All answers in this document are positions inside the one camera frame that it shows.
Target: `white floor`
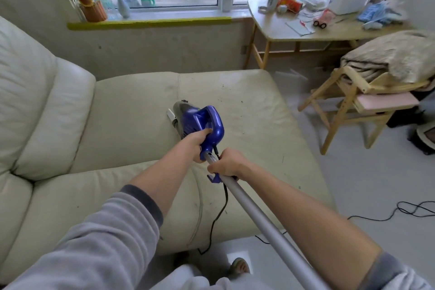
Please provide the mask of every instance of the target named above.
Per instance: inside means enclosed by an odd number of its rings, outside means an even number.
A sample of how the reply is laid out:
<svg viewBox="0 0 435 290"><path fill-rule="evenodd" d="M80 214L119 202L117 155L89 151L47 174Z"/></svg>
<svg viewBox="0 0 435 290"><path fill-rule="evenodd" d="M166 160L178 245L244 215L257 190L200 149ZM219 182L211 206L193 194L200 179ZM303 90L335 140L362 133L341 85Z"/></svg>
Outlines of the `white floor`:
<svg viewBox="0 0 435 290"><path fill-rule="evenodd" d="M382 219L391 214L398 201L417 204L435 200L435 156L424 155L407 141L410 128L386 128L373 147L366 150L364 128L345 126L339 129L327 155L321 156L319 146L326 136L324 125L311 107L303 112L298 112L296 107L309 89L322 83L328 74L320 69L300 73L303 75L276 72L273 76L323 171L340 213ZM361 219L354 222L386 251L435 285L435 218L397 213L387 222ZM269 287L302 289L270 245L255 237L215 244L201 257L192 252L191 260L213 282L237 256L245 258L253 274ZM171 257L156 259L141 288L148 288L168 273L171 262Z"/></svg>

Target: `person's foot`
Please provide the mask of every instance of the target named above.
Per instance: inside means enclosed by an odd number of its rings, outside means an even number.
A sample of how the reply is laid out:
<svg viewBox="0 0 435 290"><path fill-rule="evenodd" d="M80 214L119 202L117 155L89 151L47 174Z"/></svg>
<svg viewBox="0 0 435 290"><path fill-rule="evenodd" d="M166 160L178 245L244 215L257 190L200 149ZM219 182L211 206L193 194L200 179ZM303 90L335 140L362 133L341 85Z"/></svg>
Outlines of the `person's foot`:
<svg viewBox="0 0 435 290"><path fill-rule="evenodd" d="M239 275L243 273L251 273L249 270L249 266L245 259L236 258L231 264L230 270L228 271L229 275Z"/></svg>

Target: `wooden high chair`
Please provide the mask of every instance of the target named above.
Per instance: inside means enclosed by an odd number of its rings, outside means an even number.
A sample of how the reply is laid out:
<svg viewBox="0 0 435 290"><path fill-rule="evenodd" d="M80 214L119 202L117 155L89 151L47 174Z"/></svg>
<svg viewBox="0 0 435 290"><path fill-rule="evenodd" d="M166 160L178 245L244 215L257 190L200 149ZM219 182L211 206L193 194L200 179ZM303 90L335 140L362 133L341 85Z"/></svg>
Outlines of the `wooden high chair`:
<svg viewBox="0 0 435 290"><path fill-rule="evenodd" d="M376 127L369 135L365 147L369 149L381 133L384 126L396 110L408 109L418 105L418 100L409 92L428 84L421 81L414 84L402 83L388 72L368 83L354 68L344 66L334 69L330 78L297 109L304 110L309 104L319 114L320 119L329 130L320 153L326 154L332 139L341 124L357 122L374 122ZM337 111L323 111L317 100L344 96L337 105ZM347 113L359 113L358 117L349 117ZM334 116L332 123L328 117Z"/></svg>

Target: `toy car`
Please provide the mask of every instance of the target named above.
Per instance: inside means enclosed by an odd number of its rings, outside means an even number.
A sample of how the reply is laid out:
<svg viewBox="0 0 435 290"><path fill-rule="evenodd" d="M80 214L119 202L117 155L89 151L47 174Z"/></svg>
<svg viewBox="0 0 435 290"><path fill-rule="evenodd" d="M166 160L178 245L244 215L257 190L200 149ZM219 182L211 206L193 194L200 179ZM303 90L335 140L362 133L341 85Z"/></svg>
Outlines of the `toy car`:
<svg viewBox="0 0 435 290"><path fill-rule="evenodd" d="M314 18L313 26L320 27L320 29L325 29L329 22L335 17L335 14L329 9L325 9L323 13Z"/></svg>

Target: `gray sleeve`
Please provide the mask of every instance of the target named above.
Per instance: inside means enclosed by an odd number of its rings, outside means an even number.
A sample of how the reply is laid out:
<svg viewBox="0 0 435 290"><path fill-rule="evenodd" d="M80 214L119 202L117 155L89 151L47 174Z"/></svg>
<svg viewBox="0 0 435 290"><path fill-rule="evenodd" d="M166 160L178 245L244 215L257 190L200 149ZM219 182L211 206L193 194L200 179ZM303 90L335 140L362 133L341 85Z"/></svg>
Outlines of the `gray sleeve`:
<svg viewBox="0 0 435 290"><path fill-rule="evenodd" d="M6 289L135 289L155 254L157 222L161 224L163 216L140 189L139 194L121 191L73 226L52 252ZM157 210L150 213L150 205Z"/></svg>
<svg viewBox="0 0 435 290"><path fill-rule="evenodd" d="M433 290L429 283L392 255L383 252L358 290Z"/></svg>

